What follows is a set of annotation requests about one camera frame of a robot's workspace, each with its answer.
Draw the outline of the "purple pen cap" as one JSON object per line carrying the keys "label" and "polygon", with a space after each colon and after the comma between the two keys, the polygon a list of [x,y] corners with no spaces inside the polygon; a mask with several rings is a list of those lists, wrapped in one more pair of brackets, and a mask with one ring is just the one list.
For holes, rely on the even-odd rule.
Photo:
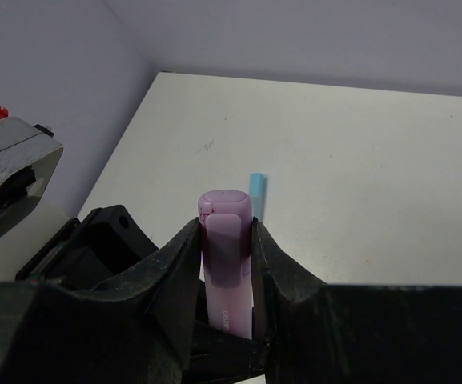
{"label": "purple pen cap", "polygon": [[251,198],[239,190],[212,190],[199,198],[198,211],[207,278],[216,288],[240,286],[251,254]]}

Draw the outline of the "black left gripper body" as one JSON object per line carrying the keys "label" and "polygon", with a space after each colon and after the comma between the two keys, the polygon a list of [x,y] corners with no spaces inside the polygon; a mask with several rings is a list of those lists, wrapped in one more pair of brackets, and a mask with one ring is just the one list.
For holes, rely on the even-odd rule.
{"label": "black left gripper body", "polygon": [[96,208],[83,220],[69,220],[16,273],[15,280],[89,290],[158,249],[124,206]]}

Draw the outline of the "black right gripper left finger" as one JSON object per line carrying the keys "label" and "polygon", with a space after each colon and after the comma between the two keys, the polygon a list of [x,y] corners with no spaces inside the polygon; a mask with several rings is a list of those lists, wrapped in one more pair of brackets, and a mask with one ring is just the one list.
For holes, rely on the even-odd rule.
{"label": "black right gripper left finger", "polygon": [[75,293],[94,321],[86,383],[179,383],[188,367],[199,284],[199,224],[128,270]]}

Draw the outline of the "blue pen cap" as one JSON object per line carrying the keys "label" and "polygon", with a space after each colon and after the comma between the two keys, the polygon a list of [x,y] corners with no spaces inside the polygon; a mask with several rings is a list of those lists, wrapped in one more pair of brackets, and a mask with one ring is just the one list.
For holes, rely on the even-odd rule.
{"label": "blue pen cap", "polygon": [[249,179],[249,195],[253,200],[262,200],[265,196],[265,175],[253,173]]}

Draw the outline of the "purple highlighter pen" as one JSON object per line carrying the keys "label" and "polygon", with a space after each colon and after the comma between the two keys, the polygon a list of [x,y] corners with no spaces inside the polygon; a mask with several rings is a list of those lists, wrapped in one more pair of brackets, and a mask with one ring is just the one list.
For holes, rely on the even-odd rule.
{"label": "purple highlighter pen", "polygon": [[252,339],[253,290],[251,258],[242,264],[242,280],[235,288],[218,288],[211,283],[205,266],[205,293],[209,325],[235,336]]}

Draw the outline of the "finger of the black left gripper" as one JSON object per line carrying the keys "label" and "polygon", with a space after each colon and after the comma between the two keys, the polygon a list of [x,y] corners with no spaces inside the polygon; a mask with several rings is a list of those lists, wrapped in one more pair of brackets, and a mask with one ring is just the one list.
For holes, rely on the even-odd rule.
{"label": "finger of the black left gripper", "polygon": [[189,372],[263,372],[262,346],[196,321]]}

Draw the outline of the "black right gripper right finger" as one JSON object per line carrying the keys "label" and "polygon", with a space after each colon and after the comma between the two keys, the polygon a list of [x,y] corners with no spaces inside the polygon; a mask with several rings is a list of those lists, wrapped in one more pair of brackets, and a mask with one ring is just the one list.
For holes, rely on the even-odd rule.
{"label": "black right gripper right finger", "polygon": [[255,339],[266,382],[317,380],[324,359],[316,303],[325,283],[284,252],[262,222],[253,221],[251,235]]}

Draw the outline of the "blue highlighter pen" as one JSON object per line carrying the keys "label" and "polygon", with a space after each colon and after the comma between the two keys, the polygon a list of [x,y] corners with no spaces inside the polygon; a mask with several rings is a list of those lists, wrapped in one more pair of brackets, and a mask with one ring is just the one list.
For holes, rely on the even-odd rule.
{"label": "blue highlighter pen", "polygon": [[263,195],[251,195],[252,202],[252,213],[255,218],[259,221],[263,221],[264,216],[264,196]]}

